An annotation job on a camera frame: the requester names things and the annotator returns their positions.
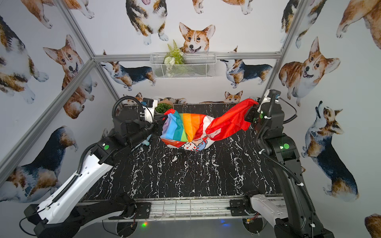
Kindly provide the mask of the rainbow hooded kids jacket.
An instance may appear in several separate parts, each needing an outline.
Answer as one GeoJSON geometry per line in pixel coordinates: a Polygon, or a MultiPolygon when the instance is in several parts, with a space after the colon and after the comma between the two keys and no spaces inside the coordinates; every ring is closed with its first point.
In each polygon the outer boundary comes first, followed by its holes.
{"type": "Polygon", "coordinates": [[[214,142],[224,140],[238,131],[250,127],[245,115],[259,103],[246,99],[218,118],[202,114],[179,113],[168,110],[162,129],[161,140],[169,147],[188,151],[202,151],[214,142]]]}

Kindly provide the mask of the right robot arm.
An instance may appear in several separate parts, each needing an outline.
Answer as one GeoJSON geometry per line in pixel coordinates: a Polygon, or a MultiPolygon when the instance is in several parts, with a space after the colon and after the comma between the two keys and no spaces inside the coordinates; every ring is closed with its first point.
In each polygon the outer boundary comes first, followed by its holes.
{"type": "Polygon", "coordinates": [[[247,113],[246,121],[255,128],[258,155],[272,164],[287,210],[278,210],[263,195],[253,195],[251,207],[274,228],[278,238],[332,238],[334,234],[324,228],[308,193],[297,146],[283,132],[287,120],[278,104],[280,94],[278,90],[268,90],[259,107],[247,113]]]}

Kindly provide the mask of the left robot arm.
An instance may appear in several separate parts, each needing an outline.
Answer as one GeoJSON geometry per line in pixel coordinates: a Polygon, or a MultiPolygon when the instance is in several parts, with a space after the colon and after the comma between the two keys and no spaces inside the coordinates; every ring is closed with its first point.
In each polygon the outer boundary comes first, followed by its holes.
{"type": "Polygon", "coordinates": [[[110,217],[132,217],[136,214],[136,202],[127,194],[90,205],[79,204],[93,185],[117,163],[139,146],[149,144],[156,124],[154,111],[158,101],[148,98],[142,102],[136,101],[139,113],[135,118],[127,114],[117,116],[119,104],[128,99],[136,100],[135,97],[125,96],[114,104],[113,130],[107,137],[84,150],[74,174],[53,195],[25,209],[25,219],[35,226],[33,236],[72,238],[93,223],[110,217]]]}

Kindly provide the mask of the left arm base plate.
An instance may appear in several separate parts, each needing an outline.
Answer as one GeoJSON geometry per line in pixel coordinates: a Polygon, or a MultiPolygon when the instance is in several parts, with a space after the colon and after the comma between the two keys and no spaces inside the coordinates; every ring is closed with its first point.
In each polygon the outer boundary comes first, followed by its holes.
{"type": "Polygon", "coordinates": [[[109,220],[148,219],[150,210],[151,202],[138,202],[128,205],[121,215],[110,217],[109,220]]]}

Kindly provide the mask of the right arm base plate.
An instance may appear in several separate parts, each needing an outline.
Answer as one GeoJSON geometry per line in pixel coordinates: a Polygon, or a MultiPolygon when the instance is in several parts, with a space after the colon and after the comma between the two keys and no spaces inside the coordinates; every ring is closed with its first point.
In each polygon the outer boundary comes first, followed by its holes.
{"type": "Polygon", "coordinates": [[[254,210],[251,208],[249,201],[246,198],[232,199],[229,201],[227,210],[234,216],[251,216],[254,215],[254,210]]]}

